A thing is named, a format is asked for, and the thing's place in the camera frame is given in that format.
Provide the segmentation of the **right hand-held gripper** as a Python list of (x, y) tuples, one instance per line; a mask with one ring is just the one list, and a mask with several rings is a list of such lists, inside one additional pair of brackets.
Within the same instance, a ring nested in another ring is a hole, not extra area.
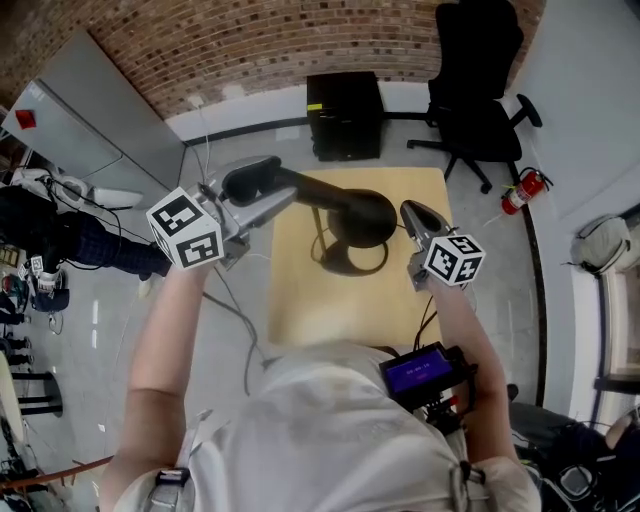
[(430, 278), (449, 287), (475, 280), (486, 252), (471, 235), (458, 234), (442, 215), (415, 200), (403, 201), (400, 215), (417, 247), (407, 266), (416, 292), (424, 291)]

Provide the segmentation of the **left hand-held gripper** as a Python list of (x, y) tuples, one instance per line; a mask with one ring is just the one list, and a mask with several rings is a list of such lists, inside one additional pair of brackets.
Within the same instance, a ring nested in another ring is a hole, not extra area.
[(159, 248), (181, 270), (234, 266), (249, 250), (244, 230), (270, 222), (296, 200), (296, 189), (276, 180), (281, 165), (277, 156), (246, 157), (218, 170), (220, 187), (198, 183), (170, 192), (146, 212)]

